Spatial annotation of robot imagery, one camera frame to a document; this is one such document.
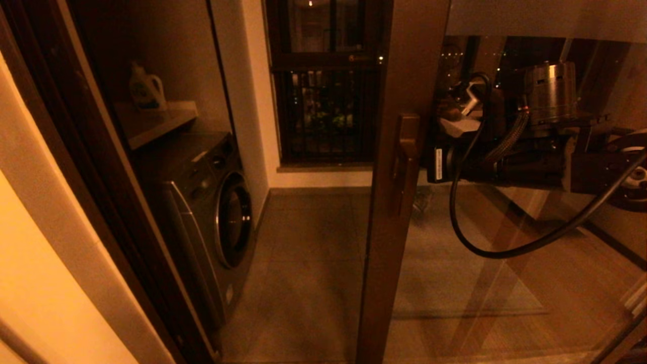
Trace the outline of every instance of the metal grille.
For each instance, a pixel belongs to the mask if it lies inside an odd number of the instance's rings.
[[[275,76],[280,78],[283,162],[372,160],[377,94],[374,73],[312,70]]]

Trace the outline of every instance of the tiled floor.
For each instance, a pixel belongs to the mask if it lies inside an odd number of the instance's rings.
[[[353,361],[368,193],[271,195],[243,296],[221,331],[225,362]],[[495,196],[472,187],[461,193],[461,226],[478,244],[540,233],[485,208]],[[586,362],[623,317],[620,298],[643,277],[639,269],[581,233],[530,257],[480,259],[456,240],[447,195],[434,188],[427,209],[411,219],[385,362]]]

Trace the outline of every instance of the white plastic bottle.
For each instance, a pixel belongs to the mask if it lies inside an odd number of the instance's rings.
[[[144,68],[132,61],[130,95],[139,111],[164,111],[167,109],[162,80],[154,74],[146,74]]]

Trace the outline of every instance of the shelf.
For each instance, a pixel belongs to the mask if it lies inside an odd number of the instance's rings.
[[[135,150],[198,116],[194,101],[169,101],[166,111],[139,111],[129,102],[115,103],[115,111]]]

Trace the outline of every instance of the washing machine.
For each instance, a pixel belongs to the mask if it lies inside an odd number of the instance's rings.
[[[256,243],[231,133],[169,135],[135,154],[147,200],[207,331],[226,324]]]

